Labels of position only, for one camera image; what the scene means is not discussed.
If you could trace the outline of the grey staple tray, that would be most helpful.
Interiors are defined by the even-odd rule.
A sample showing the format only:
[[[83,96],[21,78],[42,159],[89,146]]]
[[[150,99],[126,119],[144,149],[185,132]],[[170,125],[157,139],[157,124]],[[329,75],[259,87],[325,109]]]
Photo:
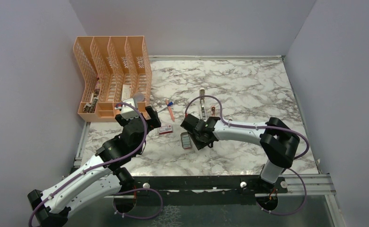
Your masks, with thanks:
[[[180,134],[180,140],[181,140],[181,145],[183,149],[192,148],[191,137],[189,136],[187,132],[183,132]]]

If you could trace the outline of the white stapler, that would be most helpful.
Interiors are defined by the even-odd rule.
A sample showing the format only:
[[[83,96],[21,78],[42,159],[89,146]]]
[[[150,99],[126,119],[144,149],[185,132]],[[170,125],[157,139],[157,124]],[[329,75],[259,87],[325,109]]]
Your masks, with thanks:
[[[199,90],[199,95],[201,96],[199,101],[200,101],[200,116],[202,120],[206,120],[206,110],[205,110],[205,89],[201,88]]]

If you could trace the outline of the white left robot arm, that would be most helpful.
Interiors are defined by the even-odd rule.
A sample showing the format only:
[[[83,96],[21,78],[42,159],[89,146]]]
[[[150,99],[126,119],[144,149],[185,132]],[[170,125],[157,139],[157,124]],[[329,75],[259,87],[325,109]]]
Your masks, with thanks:
[[[140,155],[148,133],[161,127],[157,111],[145,107],[148,119],[137,109],[134,99],[118,103],[116,121],[121,134],[106,141],[79,169],[56,185],[28,194],[33,209],[28,225],[37,219],[41,227],[62,227],[68,219],[92,202],[109,195],[132,194],[140,189],[124,167]]]

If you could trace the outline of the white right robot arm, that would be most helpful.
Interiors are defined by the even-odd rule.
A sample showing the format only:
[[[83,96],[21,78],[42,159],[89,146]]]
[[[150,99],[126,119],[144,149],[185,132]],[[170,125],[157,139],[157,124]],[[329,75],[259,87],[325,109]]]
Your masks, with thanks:
[[[300,138],[280,119],[271,117],[267,122],[234,122],[217,116],[207,120],[187,114],[180,125],[189,134],[197,149],[213,147],[221,140],[233,140],[259,145],[268,161],[257,179],[257,188],[269,192],[275,187],[279,175],[292,166]]]

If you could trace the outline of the red staple box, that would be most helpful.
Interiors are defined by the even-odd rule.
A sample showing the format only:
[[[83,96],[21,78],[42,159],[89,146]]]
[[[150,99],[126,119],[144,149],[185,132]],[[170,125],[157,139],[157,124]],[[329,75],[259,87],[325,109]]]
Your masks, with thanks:
[[[158,128],[159,135],[173,133],[173,127],[171,124],[162,125],[160,128]]]

